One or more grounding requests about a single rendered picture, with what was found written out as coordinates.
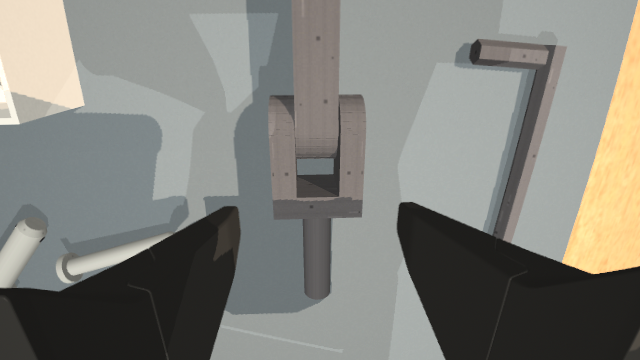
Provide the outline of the grey metal clevis fork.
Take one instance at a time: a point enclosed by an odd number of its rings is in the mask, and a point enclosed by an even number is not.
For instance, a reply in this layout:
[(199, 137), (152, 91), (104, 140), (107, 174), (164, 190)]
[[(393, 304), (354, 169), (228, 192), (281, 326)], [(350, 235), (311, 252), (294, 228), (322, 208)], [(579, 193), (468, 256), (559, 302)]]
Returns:
[(304, 289), (330, 293), (331, 218), (362, 217), (366, 110), (362, 95), (339, 95), (334, 174), (297, 175), (294, 95), (270, 95), (269, 147), (274, 220), (303, 219)]

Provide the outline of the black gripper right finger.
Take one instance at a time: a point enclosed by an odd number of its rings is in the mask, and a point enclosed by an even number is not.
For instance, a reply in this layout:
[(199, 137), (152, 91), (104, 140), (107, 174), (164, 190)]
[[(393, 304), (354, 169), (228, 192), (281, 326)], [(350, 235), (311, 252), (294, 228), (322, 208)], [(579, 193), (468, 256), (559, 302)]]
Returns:
[(414, 202), (397, 233), (445, 360), (640, 360), (640, 266), (592, 274)]

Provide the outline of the grey l-shaped bar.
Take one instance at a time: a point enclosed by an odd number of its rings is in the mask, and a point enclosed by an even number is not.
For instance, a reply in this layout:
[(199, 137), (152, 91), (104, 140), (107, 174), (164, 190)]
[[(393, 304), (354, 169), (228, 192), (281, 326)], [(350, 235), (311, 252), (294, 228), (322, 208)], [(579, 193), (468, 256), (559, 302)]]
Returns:
[(512, 242), (535, 166), (567, 46), (477, 39), (473, 65), (536, 70), (493, 236)]

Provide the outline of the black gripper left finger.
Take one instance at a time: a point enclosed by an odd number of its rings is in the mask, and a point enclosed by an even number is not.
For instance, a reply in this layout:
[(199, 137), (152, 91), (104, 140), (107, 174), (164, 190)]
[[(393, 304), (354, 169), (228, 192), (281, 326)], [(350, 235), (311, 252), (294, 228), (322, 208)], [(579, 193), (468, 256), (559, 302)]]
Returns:
[(240, 236), (224, 206), (62, 292), (0, 288), (0, 360), (210, 360)]

